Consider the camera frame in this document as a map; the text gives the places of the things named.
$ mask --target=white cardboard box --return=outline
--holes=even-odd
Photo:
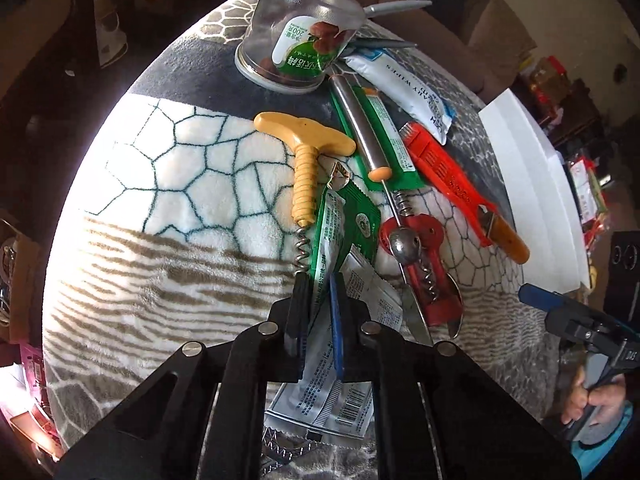
[[[565,293],[589,286],[574,198],[558,154],[516,96],[505,90],[480,112],[507,190],[516,231],[531,256],[525,283]]]

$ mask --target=person's hand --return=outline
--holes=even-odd
[[[609,422],[619,412],[620,407],[625,402],[626,387],[624,375],[617,375],[613,378],[612,384],[601,386],[588,392],[583,386],[585,379],[584,367],[580,367],[574,378],[571,394],[564,404],[564,411],[560,416],[563,424],[568,424],[572,420],[578,420],[584,413],[587,404],[602,406],[598,415],[594,417],[591,424],[605,424]]]

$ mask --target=table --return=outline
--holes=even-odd
[[[229,0],[175,40],[118,102],[78,171],[50,254],[43,307],[46,377],[64,446],[182,343],[231,340],[290,293],[293,155],[256,132],[252,118],[277,110],[340,123],[326,88],[284,96],[235,69],[233,52],[256,3]],[[390,36],[372,23],[361,33]],[[500,169],[478,118],[482,103],[417,50],[398,60],[454,107],[447,149],[509,221]],[[334,160],[320,157],[322,182]],[[340,160],[364,188],[354,160]],[[383,195],[369,195],[388,218]],[[517,301],[522,268],[500,250],[480,249],[460,211],[434,189],[410,196],[417,213],[446,227],[441,256],[465,301],[456,342],[542,416],[558,345],[545,335],[542,316]],[[384,251],[376,269],[399,283],[398,266]],[[303,476],[330,464],[337,475],[367,470],[373,454],[372,440],[361,450],[323,446],[295,471]]]

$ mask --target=brown couch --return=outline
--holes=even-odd
[[[393,0],[358,0],[363,6]],[[503,0],[464,0],[454,32],[424,10],[374,19],[418,48],[484,102],[513,83],[518,67],[536,43]]]

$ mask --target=corkscrew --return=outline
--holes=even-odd
[[[295,231],[298,254],[294,259],[296,274],[307,272],[306,259],[310,242],[306,229],[316,222],[316,186],[318,184],[318,155],[351,155],[356,144],[344,133],[322,126],[311,119],[302,119],[279,112],[262,112],[254,118],[256,130],[276,137],[296,155],[291,216],[298,225]]]
[[[402,190],[397,190],[394,191],[391,195],[394,202],[396,203],[396,208],[398,209],[398,213],[400,214],[400,216],[404,218],[415,216],[414,208],[411,204],[411,199],[409,198],[407,193]],[[439,295],[438,287],[436,286],[433,268],[431,267],[431,264],[425,259],[424,251],[421,251],[417,264],[423,273],[423,277],[420,280],[422,282],[422,289],[428,295],[430,303],[436,301]]]
[[[293,265],[296,267],[296,274],[299,272],[307,272],[309,270],[309,264],[306,260],[310,255],[308,247],[311,240],[306,236],[306,227],[299,227],[295,230],[294,234],[298,241],[295,243],[297,254],[293,260]]]
[[[393,199],[406,225],[418,233],[421,244],[418,261],[402,268],[404,280],[412,287],[426,324],[446,324],[449,336],[454,338],[462,324],[462,298],[455,280],[440,261],[440,245],[444,241],[442,224],[432,216],[415,215],[406,193],[395,191]],[[395,222],[390,219],[380,229],[380,243],[388,253],[391,253],[388,238],[395,228]]]

